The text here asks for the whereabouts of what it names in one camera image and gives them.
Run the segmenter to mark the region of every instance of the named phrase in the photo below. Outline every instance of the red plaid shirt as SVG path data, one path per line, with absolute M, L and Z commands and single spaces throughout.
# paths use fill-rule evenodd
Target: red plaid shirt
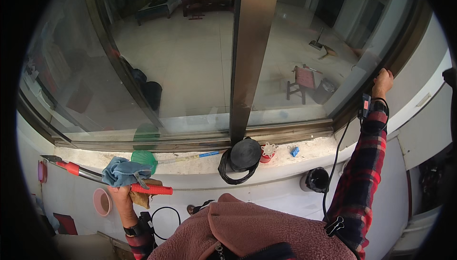
M 366 132 L 376 132 L 384 127 L 386 121 L 387 116 L 384 113 L 373 112 L 364 121 L 363 127 Z M 365 236 L 373 217 L 373 195 L 381 181 L 386 136 L 386 129 L 377 135 L 361 133 L 328 209 L 331 223 L 337 216 L 344 218 L 345 227 L 338 232 L 359 253 L 361 259 L 365 258 L 363 248 L 368 245 Z M 150 234 L 126 238 L 137 260 L 146 259 L 151 254 L 154 240 Z

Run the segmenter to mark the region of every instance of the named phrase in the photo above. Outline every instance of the window frame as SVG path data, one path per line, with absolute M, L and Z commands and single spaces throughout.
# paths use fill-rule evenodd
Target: window frame
M 394 76 L 401 71 L 422 39 L 432 15 L 426 0 L 410 0 L 411 7 L 403 26 L 385 57 L 334 118 L 248 127 L 276 2 L 277 0 L 235 0 L 228 130 L 174 134 L 142 142 L 77 141 L 62 134 L 44 120 L 21 91 L 18 110 L 35 130 L 56 146 L 97 151 L 134 151 L 138 146 L 152 152 L 209 151 L 230 148 L 247 136 L 260 143 L 269 141 L 275 144 L 329 137 L 349 119 L 356 117 L 359 105 L 357 97 L 363 92 L 371 93 L 373 78 L 382 67 L 389 68 Z M 107 14 L 104 3 L 86 0 L 86 4 L 100 43 L 122 83 L 151 122 L 161 133 L 166 133 L 162 122 L 152 111 L 127 67 L 116 54 L 116 44 L 106 28 Z

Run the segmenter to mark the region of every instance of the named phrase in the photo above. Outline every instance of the black tape roll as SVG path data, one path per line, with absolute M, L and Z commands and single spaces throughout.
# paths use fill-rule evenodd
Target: black tape roll
M 262 149 L 260 148 L 260 144 L 247 137 L 222 154 L 218 167 L 219 174 L 227 184 L 242 184 L 254 174 L 255 169 L 259 165 L 261 155 Z M 235 172 L 246 172 L 249 170 L 249 173 L 241 179 L 231 179 L 225 172 L 227 165 Z

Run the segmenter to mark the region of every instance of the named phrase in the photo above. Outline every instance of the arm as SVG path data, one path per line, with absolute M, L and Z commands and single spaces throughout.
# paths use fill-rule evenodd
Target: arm
M 122 226 L 128 229 L 137 225 L 138 217 L 134 211 L 132 199 L 129 197 L 130 186 L 122 186 L 119 188 L 108 186 L 108 190 L 116 204 L 117 211 L 121 217 Z M 154 249 L 154 239 L 149 233 L 144 233 L 139 236 L 126 234 L 125 238 L 137 260 L 148 257 Z
M 386 99 L 386 92 L 391 89 L 393 75 L 382 69 L 374 79 L 372 97 Z M 372 112 L 364 121 L 367 132 L 376 132 L 384 127 L 387 116 L 383 112 Z M 372 222 L 373 195 L 381 181 L 381 168 L 386 151 L 387 129 L 376 135 L 360 134 L 351 160 L 338 181 L 332 204 L 328 209 L 330 222 L 337 216 L 344 218 L 345 227 L 338 232 L 365 258 L 364 248 L 368 245 L 365 238 Z

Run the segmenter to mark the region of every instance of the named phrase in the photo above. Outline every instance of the window sill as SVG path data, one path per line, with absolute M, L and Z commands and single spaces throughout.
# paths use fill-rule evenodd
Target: window sill
M 296 157 L 290 155 L 295 146 L 300 148 Z M 300 141 L 279 145 L 277 152 L 269 163 L 260 163 L 254 175 L 246 185 L 277 181 L 298 175 L 316 167 L 333 164 L 337 141 L 332 137 L 318 137 L 308 141 Z M 199 154 L 201 152 L 178 153 L 180 157 Z M 102 152 L 83 149 L 56 147 L 54 154 L 64 160 L 75 162 L 90 170 L 101 172 L 112 157 L 130 159 L 130 152 Z M 174 158 L 173 153 L 155 153 L 157 160 Z M 185 160 L 175 164 L 157 166 L 152 178 L 161 180 L 165 186 L 175 190 L 215 189 L 230 187 L 219 176 L 218 166 L 221 155 L 201 159 Z M 231 178 L 240 178 L 246 173 L 228 173 Z

